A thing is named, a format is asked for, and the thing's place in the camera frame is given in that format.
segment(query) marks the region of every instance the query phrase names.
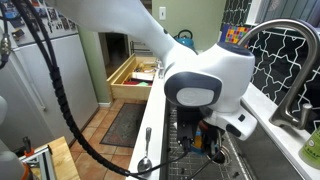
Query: refrigerator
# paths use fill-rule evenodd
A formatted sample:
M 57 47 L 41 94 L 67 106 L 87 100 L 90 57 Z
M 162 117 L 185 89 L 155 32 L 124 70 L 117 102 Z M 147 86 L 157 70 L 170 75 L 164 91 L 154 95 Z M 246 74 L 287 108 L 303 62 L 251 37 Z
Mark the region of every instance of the refrigerator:
M 15 17 L 17 11 L 10 1 L 1 2 L 5 3 L 6 16 Z M 51 38 L 71 113 L 82 129 L 97 111 L 98 102 L 77 27 L 43 1 L 32 0 L 32 4 Z M 61 136 L 67 143 L 72 142 L 74 137 L 60 112 L 49 71 L 38 46 L 22 19 L 8 22 L 8 25 L 12 53 L 9 62 L 0 70 L 0 96 L 8 103 L 8 113 L 0 125 L 0 139 L 10 150 L 22 147 L 25 136 L 29 137 L 33 147 Z

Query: wooden drawer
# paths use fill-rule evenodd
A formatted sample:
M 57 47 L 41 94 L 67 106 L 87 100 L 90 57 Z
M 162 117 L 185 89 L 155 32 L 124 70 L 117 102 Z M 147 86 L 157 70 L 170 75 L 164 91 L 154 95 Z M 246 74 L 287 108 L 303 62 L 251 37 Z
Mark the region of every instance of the wooden drawer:
M 139 57 L 131 55 L 108 79 L 107 84 L 113 99 L 148 100 L 151 86 L 138 86 L 123 84 L 131 73 L 142 62 L 156 62 L 155 57 Z

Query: rug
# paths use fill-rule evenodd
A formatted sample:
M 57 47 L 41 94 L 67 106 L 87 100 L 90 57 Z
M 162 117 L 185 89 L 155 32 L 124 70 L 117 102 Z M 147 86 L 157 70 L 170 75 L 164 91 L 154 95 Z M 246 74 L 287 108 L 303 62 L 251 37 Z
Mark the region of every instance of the rug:
M 133 148 L 145 108 L 145 104 L 123 104 L 100 144 Z

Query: metal pipe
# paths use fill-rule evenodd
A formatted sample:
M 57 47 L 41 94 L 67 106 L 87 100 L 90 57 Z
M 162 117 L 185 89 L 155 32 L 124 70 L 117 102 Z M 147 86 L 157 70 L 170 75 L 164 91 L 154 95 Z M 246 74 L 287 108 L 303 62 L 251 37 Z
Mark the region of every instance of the metal pipe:
M 269 121 L 276 125 L 288 125 L 293 126 L 297 129 L 304 129 L 305 124 L 308 120 L 309 113 L 312 109 L 311 105 L 304 105 L 302 107 L 302 115 L 301 120 L 294 117 L 291 113 L 293 101 L 295 97 L 298 95 L 299 89 L 302 87 L 304 82 L 306 81 L 307 76 L 312 71 L 313 64 L 319 59 L 320 53 L 320 40 L 318 33 L 310 24 L 302 21 L 302 20 L 294 20 L 294 19 L 274 19 L 264 23 L 259 24 L 252 30 L 250 30 L 240 41 L 238 45 L 245 46 L 250 38 L 255 36 L 261 31 L 266 29 L 275 28 L 275 27 L 283 27 L 294 29 L 298 31 L 307 41 L 308 43 L 308 56 L 304 65 L 302 66 L 299 74 L 294 80 L 291 88 L 289 89 L 286 96 L 283 98 L 281 103 L 279 104 L 276 111 L 273 113 Z

